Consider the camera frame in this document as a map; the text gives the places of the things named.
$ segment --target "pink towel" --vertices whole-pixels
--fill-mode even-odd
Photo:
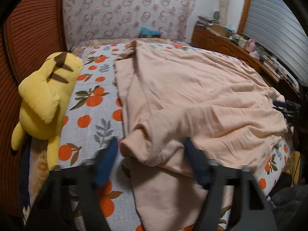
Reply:
[[[146,230],[177,230],[199,214],[205,191],[189,178],[182,138],[192,137],[224,166],[255,170],[287,131],[272,108],[283,96],[242,61],[156,50],[140,41],[121,58],[115,62],[126,136],[120,149],[136,158],[130,159],[131,178]]]

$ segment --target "wooden headboard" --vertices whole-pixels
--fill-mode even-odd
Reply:
[[[18,85],[38,70],[48,55],[66,50],[62,0],[21,0],[0,33],[0,204],[8,214],[21,216],[21,150],[13,156],[10,145],[21,104]]]

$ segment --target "stacked books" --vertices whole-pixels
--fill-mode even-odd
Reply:
[[[213,24],[218,24],[218,22],[215,19],[209,19],[205,16],[198,16],[198,21],[196,22],[196,26],[200,28],[206,28]]]

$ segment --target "white wall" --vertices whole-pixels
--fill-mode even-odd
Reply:
[[[245,0],[230,0],[228,16],[227,16],[227,27],[235,31],[238,30],[240,24],[243,6]]]
[[[193,10],[187,21],[185,41],[190,42],[191,40],[193,28],[198,19],[197,16],[203,15],[209,18],[213,18],[214,12],[218,10],[219,0],[196,0],[195,9]]]

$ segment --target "wooden dresser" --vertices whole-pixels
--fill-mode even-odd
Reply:
[[[191,45],[196,48],[233,56],[246,62],[263,77],[267,85],[276,88],[277,91],[284,95],[287,100],[299,102],[299,96],[292,86],[290,86],[285,80],[280,80],[275,73],[249,55],[246,50],[227,39],[217,36],[207,29],[195,27]]]

